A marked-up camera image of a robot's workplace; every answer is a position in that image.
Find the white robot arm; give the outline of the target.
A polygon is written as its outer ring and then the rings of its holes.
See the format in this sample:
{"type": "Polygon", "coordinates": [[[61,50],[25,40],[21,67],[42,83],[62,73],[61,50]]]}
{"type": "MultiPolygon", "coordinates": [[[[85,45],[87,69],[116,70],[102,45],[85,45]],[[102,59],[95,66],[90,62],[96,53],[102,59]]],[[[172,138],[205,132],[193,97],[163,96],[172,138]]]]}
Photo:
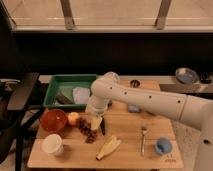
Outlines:
{"type": "Polygon", "coordinates": [[[103,116],[110,100],[179,121],[201,131],[193,171],[213,171],[213,100],[120,84],[115,72],[107,72],[91,84],[86,112],[103,116]]]}

